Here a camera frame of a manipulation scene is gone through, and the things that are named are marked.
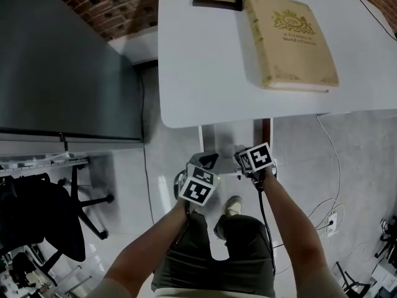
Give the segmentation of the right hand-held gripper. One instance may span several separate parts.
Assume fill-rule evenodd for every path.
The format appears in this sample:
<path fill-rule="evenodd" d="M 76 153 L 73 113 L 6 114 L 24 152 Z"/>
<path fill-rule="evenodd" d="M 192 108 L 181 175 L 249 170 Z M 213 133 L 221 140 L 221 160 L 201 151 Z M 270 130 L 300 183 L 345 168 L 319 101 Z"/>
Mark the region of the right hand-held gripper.
<path fill-rule="evenodd" d="M 251 174 L 259 174 L 268 167 L 271 170 L 276 168 L 276 162 L 272 157 L 271 149 L 267 142 L 251 148 L 242 146 L 242 149 L 237 151 L 234 157 L 240 165 L 241 173 L 246 177 Z"/>

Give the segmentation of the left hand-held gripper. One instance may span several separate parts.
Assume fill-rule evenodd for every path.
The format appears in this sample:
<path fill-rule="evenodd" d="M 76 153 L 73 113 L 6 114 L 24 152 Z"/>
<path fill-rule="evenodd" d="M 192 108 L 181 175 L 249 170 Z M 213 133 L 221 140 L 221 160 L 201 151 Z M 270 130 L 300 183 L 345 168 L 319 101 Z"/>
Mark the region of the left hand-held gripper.
<path fill-rule="evenodd" d="M 196 153 L 177 175 L 177 197 L 204 206 L 220 183 L 217 173 L 220 156 L 215 152 Z"/>

